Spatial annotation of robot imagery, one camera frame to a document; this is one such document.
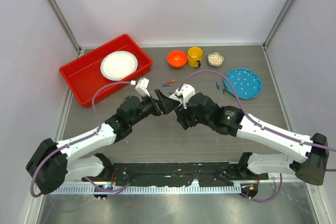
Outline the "white remote control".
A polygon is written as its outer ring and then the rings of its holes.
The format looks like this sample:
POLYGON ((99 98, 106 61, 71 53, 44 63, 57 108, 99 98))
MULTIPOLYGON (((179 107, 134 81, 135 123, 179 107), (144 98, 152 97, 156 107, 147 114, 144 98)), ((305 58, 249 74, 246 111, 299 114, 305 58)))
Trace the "white remote control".
POLYGON ((179 98, 175 93, 169 96, 170 99, 181 102, 181 98, 179 98))

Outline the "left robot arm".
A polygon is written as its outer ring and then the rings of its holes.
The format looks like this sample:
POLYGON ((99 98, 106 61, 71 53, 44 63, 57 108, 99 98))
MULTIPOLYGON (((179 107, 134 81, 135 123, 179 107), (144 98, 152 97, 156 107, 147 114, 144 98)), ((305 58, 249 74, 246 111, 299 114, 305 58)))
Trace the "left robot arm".
POLYGON ((37 198, 55 191, 70 174, 70 164, 98 148, 126 138, 133 126, 149 115, 169 114, 181 105, 175 95, 167 97, 159 89, 155 93, 156 98, 126 97, 113 116, 89 132, 60 142, 51 138, 43 140, 26 165, 32 178, 30 194, 37 198))

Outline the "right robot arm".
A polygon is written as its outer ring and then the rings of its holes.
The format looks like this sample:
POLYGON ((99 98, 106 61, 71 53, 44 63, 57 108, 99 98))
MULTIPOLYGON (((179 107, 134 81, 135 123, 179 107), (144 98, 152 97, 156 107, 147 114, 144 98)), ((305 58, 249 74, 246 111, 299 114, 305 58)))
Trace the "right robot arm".
POLYGON ((237 173, 242 179, 264 173, 290 174, 301 181, 321 186, 329 158, 326 136, 315 133, 301 135, 281 129, 245 113, 234 106, 219 107, 210 97, 197 93, 184 101, 181 95, 172 99, 180 105, 175 109, 177 121, 188 129, 198 124, 220 135, 255 141, 278 151, 278 154, 242 154, 237 173))

